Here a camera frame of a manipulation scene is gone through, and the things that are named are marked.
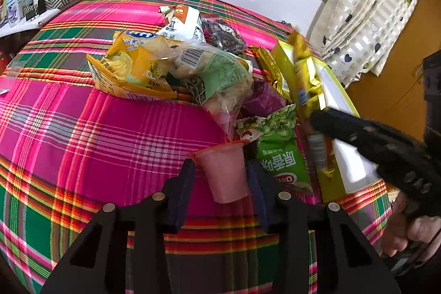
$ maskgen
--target white shelf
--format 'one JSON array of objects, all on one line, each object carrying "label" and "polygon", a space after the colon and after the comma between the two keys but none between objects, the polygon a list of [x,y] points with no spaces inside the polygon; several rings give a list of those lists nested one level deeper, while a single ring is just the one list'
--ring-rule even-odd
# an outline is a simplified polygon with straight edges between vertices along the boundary
[{"label": "white shelf", "polygon": [[37,15],[32,20],[26,20],[23,18],[16,26],[10,27],[9,24],[5,24],[0,28],[0,38],[4,36],[8,36],[14,33],[20,33],[21,31],[30,30],[30,29],[41,29],[46,23],[48,23],[52,18],[60,14],[67,8],[72,7],[73,5],[81,2],[82,0],[76,0],[74,3],[69,4],[69,6],[61,8],[61,9],[48,9],[43,14]]}]

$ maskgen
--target human hand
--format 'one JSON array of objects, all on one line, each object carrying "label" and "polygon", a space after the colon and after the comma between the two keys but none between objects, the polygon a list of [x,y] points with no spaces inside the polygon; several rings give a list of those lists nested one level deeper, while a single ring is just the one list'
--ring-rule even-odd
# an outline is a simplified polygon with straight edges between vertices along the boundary
[{"label": "human hand", "polygon": [[[405,250],[409,241],[421,241],[430,243],[438,230],[441,228],[440,217],[419,217],[411,223],[407,223],[406,216],[402,213],[406,207],[407,199],[400,193],[394,202],[392,214],[389,217],[387,227],[381,237],[381,249],[390,257],[397,252]],[[424,262],[430,259],[441,245],[441,235],[425,250],[418,261]]]}]

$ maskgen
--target pink cup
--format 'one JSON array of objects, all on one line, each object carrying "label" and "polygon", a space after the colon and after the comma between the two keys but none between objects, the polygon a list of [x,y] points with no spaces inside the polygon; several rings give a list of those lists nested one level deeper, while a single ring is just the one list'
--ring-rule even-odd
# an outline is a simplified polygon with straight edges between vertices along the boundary
[{"label": "pink cup", "polygon": [[191,154],[204,169],[215,202],[230,203],[248,196],[242,150],[248,142],[227,142]]}]

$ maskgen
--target orange wall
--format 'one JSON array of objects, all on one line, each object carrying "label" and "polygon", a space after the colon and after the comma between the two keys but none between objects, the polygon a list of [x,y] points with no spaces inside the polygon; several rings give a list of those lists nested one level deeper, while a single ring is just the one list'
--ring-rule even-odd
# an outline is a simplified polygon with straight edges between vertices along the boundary
[{"label": "orange wall", "polygon": [[395,127],[422,140],[426,121],[424,87],[415,70],[423,58],[441,49],[441,0],[418,0],[398,37],[383,72],[363,74],[348,95],[363,118]]}]

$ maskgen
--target curtain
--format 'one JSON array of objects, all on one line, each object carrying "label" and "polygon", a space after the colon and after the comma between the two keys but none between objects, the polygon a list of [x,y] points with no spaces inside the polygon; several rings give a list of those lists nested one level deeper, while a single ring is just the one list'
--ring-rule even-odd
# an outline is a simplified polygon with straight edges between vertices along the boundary
[{"label": "curtain", "polygon": [[310,37],[344,87],[379,76],[418,0],[328,0]]}]

